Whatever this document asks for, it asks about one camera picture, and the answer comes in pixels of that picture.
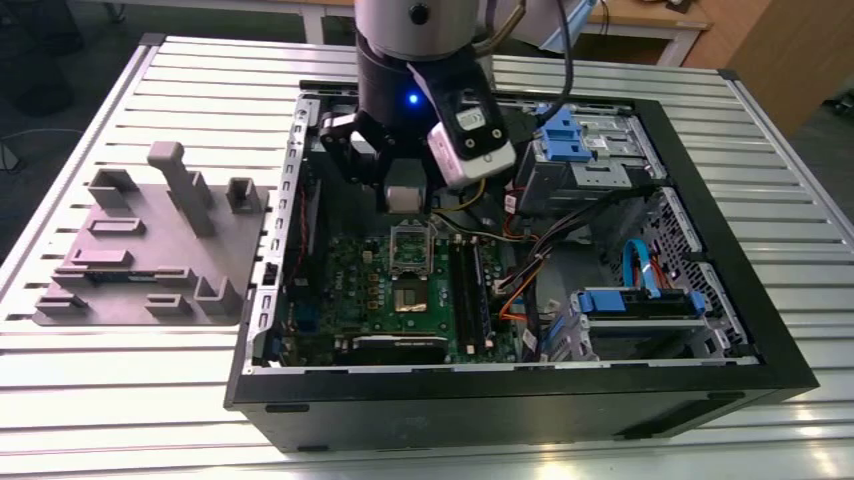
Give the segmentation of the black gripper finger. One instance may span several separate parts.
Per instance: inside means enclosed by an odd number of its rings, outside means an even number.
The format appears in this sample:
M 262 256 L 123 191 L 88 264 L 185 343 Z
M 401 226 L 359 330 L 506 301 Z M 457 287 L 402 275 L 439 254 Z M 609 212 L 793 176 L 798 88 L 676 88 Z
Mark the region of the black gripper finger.
M 435 206 L 435 196 L 447 187 L 447 183 L 430 149 L 423 150 L 423 171 L 426 175 L 426 204 L 423 212 L 430 213 Z
M 354 133 L 373 147 L 373 155 L 362 154 L 353 146 Z M 343 179 L 374 189 L 377 211 L 387 213 L 386 176 L 391 168 L 391 136 L 383 125 L 362 110 L 345 116 L 334 116 L 327 112 L 322 116 L 319 138 Z

